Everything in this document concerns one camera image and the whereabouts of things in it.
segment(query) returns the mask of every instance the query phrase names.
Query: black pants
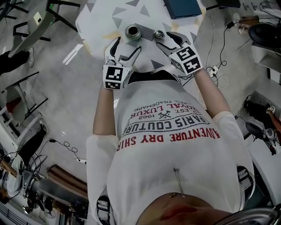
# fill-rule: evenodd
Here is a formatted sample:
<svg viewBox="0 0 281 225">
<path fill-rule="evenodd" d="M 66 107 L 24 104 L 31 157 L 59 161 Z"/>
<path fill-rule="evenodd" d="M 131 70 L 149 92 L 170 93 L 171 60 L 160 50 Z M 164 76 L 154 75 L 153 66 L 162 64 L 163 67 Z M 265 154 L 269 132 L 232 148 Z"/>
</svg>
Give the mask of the black pants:
<svg viewBox="0 0 281 225">
<path fill-rule="evenodd" d="M 21 65 L 25 64 L 29 58 L 28 51 L 21 51 L 15 54 L 12 58 L 9 58 L 10 51 L 5 52 L 4 54 L 0 55 L 0 75 L 2 73 L 8 73 L 17 69 Z"/>
<path fill-rule="evenodd" d="M 147 73 L 138 73 L 134 72 L 129 80 L 129 83 L 134 83 L 137 81 L 146 81 L 146 80 L 176 80 L 172 74 L 168 73 L 165 70 L 160 70 L 157 73 L 151 74 L 150 72 Z"/>
<path fill-rule="evenodd" d="M 29 165 L 29 161 L 31 157 L 40 147 L 45 135 L 46 135 L 45 130 L 41 129 L 36 135 L 30 138 L 19 151 L 18 154 L 22 158 L 26 167 Z"/>
</svg>

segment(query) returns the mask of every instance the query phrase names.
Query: black chair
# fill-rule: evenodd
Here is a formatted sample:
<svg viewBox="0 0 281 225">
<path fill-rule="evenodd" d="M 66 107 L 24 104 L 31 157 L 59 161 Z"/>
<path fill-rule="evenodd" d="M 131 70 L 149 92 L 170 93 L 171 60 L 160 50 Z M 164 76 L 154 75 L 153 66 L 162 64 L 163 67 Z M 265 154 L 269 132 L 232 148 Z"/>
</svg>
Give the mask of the black chair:
<svg viewBox="0 0 281 225">
<path fill-rule="evenodd" d="M 214 8 L 240 8 L 241 3 L 240 0 L 216 0 L 217 5 L 206 8 L 206 10 L 214 9 Z"/>
<path fill-rule="evenodd" d="M 0 8 L 0 21 L 3 18 L 16 19 L 16 17 L 8 15 L 13 9 L 17 9 L 19 11 L 28 13 L 27 10 L 17 6 L 18 4 L 21 4 L 21 3 L 22 3 L 22 1 L 17 2 L 17 0 L 0 0 L 0 6 L 1 6 L 1 8 Z"/>
</svg>

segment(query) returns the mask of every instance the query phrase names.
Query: shoe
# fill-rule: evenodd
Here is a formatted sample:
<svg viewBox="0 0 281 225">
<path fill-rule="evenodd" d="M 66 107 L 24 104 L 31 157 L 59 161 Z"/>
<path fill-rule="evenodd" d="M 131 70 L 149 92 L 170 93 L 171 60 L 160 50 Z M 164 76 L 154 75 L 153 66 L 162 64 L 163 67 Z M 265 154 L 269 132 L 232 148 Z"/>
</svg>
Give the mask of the shoe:
<svg viewBox="0 0 281 225">
<path fill-rule="evenodd" d="M 28 58 L 28 64 L 29 67 L 32 68 L 34 65 L 34 50 L 33 48 L 28 49 L 29 51 L 29 58 Z"/>
<path fill-rule="evenodd" d="M 46 134 L 48 134 L 49 130 L 47 128 L 45 121 L 43 119 L 40 119 L 39 123 L 40 123 L 41 129 L 43 129 L 46 132 Z"/>
</svg>

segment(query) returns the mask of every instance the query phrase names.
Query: white table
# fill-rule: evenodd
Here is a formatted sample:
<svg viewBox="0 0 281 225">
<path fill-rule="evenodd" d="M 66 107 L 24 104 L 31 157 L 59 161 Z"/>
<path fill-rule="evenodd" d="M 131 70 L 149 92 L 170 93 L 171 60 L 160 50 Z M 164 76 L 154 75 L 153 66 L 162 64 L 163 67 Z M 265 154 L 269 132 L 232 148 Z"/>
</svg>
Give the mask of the white table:
<svg viewBox="0 0 281 225">
<path fill-rule="evenodd" d="M 272 156 L 264 141 L 257 139 L 252 142 L 252 136 L 247 140 L 250 145 L 252 160 L 258 169 L 274 205 L 281 203 L 281 153 Z"/>
<path fill-rule="evenodd" d="M 88 0 L 76 20 L 76 27 L 87 50 L 98 59 L 104 59 L 105 48 L 119 36 L 121 43 L 115 54 L 116 59 L 121 56 L 128 57 L 137 47 L 142 46 L 135 69 L 139 72 L 149 72 L 170 65 L 168 58 L 153 40 L 155 30 L 182 33 L 191 42 L 195 41 L 206 14 L 201 1 L 197 1 L 202 15 L 172 20 L 163 0 Z M 138 24 L 142 30 L 142 38 L 139 41 L 130 41 L 125 36 L 126 27 L 131 24 Z M 163 44 L 169 47 L 177 46 L 167 35 Z"/>
</svg>

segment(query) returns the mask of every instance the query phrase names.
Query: power strip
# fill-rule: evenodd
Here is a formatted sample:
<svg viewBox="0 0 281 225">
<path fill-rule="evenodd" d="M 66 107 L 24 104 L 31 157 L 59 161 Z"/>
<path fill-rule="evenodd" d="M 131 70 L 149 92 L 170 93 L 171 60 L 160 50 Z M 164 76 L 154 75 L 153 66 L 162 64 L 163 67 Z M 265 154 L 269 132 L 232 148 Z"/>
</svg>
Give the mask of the power strip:
<svg viewBox="0 0 281 225">
<path fill-rule="evenodd" d="M 210 75 L 211 78 L 213 78 L 217 73 L 219 69 L 214 65 L 212 69 L 208 71 L 208 74 Z"/>
</svg>

